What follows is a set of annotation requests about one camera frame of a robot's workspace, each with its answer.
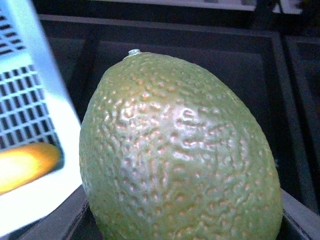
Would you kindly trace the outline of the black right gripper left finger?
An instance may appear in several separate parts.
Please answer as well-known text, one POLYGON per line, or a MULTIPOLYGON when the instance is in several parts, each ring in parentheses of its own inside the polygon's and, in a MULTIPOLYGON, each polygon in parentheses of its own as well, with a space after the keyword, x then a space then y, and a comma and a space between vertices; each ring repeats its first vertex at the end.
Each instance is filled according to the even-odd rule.
POLYGON ((21 240, 102 240, 87 196, 79 186, 53 212, 24 233, 21 240))

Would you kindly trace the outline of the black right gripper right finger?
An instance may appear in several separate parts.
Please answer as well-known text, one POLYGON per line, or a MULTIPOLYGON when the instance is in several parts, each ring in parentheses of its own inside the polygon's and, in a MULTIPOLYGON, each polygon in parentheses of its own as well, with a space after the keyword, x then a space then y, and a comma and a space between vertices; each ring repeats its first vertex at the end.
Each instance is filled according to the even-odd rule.
POLYGON ((282 191, 282 240, 320 240, 320 216, 282 191))

